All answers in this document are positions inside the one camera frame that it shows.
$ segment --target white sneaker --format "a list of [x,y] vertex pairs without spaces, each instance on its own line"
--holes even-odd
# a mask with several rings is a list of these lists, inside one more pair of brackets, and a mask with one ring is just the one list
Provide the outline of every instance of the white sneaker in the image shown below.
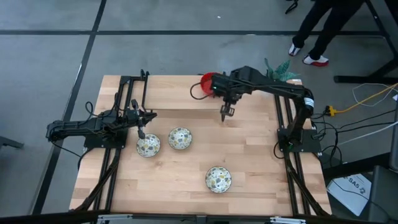
[[303,60],[303,63],[307,64],[307,65],[314,65],[314,66],[318,66],[318,67],[324,67],[324,66],[327,66],[329,64],[329,59],[327,59],[327,58],[325,58],[324,56],[321,55],[321,57],[318,60],[314,60],[309,55],[307,55],[305,57],[305,59]]
[[289,55],[290,56],[296,56],[299,53],[300,50],[301,50],[300,48],[298,48],[294,44],[292,44],[292,46],[289,49]]

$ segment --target black pants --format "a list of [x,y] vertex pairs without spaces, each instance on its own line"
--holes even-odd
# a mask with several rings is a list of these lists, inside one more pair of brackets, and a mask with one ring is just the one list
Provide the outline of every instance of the black pants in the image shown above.
[[310,35],[312,29],[318,24],[326,12],[331,9],[330,15],[323,26],[323,30],[310,51],[309,56],[318,60],[325,52],[328,44],[343,28],[349,19],[361,8],[364,0],[317,0],[311,11],[305,17],[298,34],[293,38],[293,44],[298,47],[304,47],[304,42]]

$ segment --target black stand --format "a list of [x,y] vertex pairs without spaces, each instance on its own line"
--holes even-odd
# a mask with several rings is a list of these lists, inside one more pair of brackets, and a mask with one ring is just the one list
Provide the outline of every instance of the black stand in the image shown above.
[[[394,10],[394,7],[396,7],[396,6],[393,5],[393,3],[391,3],[391,2],[392,1],[386,1],[386,4],[387,4],[393,18],[397,22],[396,15],[395,15],[396,12]],[[366,4],[368,5],[369,10],[371,11],[374,21],[376,22],[377,26],[379,27],[381,34],[386,39],[387,44],[390,47],[394,58],[391,61],[389,61],[388,63],[386,63],[383,67],[381,67],[379,70],[375,71],[374,73],[372,73],[366,77],[337,75],[334,77],[334,81],[336,83],[382,83],[382,84],[386,84],[386,85],[396,84],[396,83],[398,83],[398,78],[386,78],[385,76],[398,67],[398,52],[397,52],[396,48],[394,47],[394,44],[392,43],[390,36],[387,33],[387,30],[384,28],[383,23],[381,22],[379,15],[377,14],[372,3],[369,0],[367,0]]]
[[305,144],[305,147],[303,146],[290,146],[286,143],[285,138],[288,133],[288,129],[278,129],[278,141],[279,141],[279,149],[282,152],[314,152],[314,153],[319,153],[321,152],[321,145],[319,143],[319,140],[313,139],[312,136],[318,134],[316,130],[303,130],[303,137],[302,141]]

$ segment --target concrete floor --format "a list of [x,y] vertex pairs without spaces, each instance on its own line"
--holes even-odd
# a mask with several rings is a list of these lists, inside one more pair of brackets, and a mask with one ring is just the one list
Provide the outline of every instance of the concrete floor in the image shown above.
[[[0,2],[0,29],[91,30],[100,0]],[[373,1],[396,42],[398,28],[382,1]],[[289,15],[290,2],[278,0],[108,1],[99,30],[297,30],[312,2],[300,1]],[[317,26],[322,28],[325,18]],[[376,30],[364,6],[344,30]],[[37,185],[50,152],[45,139],[48,123],[62,117],[70,90],[87,44],[87,35],[0,35],[0,136],[25,143],[21,150],[0,150],[0,217],[30,212]],[[356,85],[336,84],[334,75],[364,76],[392,58],[382,38],[337,37],[325,53],[327,68],[304,65],[301,60],[316,37],[311,37],[301,55],[289,57],[291,37],[241,35],[104,35],[97,36],[72,114],[72,120],[86,119],[84,103],[95,103],[103,75],[138,75],[143,68],[151,74],[188,75],[208,71],[231,71],[249,65],[265,71],[264,57],[277,66],[291,59],[290,70],[300,73],[305,86],[315,95],[316,111],[326,105],[338,109],[354,103]],[[380,91],[380,86],[358,90],[363,99]],[[326,120],[336,126],[351,123],[394,108],[391,97],[369,108]],[[363,124],[392,121],[392,114]],[[340,141],[360,136],[375,128],[346,133]],[[391,130],[341,147],[345,161],[355,161],[390,150]],[[322,146],[334,141],[330,133]],[[64,147],[81,154],[83,138],[68,138]],[[77,158],[62,152],[55,170],[44,213],[65,212],[77,175]]]

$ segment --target artificial plant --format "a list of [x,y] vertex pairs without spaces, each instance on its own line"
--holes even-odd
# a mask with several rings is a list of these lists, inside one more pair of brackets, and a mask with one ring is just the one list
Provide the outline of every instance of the artificial plant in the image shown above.
[[268,68],[266,76],[273,80],[280,80],[282,82],[286,82],[287,80],[290,80],[296,76],[299,76],[299,74],[287,71],[287,69],[289,68],[289,65],[290,65],[290,60],[287,60],[286,62],[282,63],[275,70],[273,70],[269,66],[268,59],[264,58],[264,61]]

